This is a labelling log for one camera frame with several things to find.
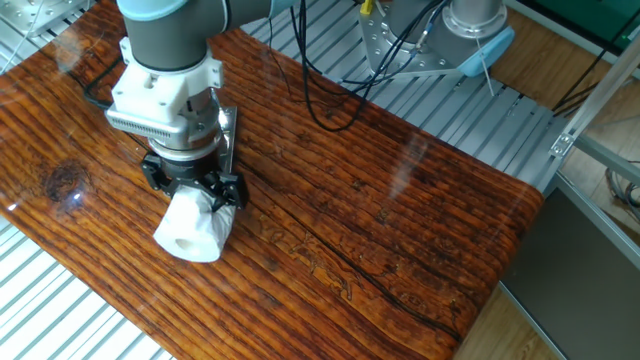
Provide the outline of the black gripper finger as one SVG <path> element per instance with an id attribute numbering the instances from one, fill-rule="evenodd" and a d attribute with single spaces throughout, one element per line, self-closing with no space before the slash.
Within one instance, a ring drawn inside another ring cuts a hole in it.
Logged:
<path id="1" fill-rule="evenodd" d="M 156 153 L 149 151 L 143 157 L 140 166 L 149 186 L 154 191 L 161 191 L 167 196 L 171 195 L 171 192 L 169 191 L 171 179 L 162 169 L 161 157 Z"/>
<path id="2" fill-rule="evenodd" d="M 213 200 L 212 210 L 223 206 L 244 209 L 248 203 L 248 187 L 241 173 L 211 172 L 201 178 L 199 184 Z"/>

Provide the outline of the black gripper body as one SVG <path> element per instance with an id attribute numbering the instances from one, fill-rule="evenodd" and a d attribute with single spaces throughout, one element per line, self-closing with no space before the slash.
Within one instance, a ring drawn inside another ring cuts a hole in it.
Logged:
<path id="1" fill-rule="evenodd" d="M 174 193 L 179 184 L 202 185 L 205 188 L 219 182 L 219 156 L 216 151 L 200 159 L 177 161 L 162 158 L 161 170 L 164 178 L 160 182 L 163 191 Z"/>

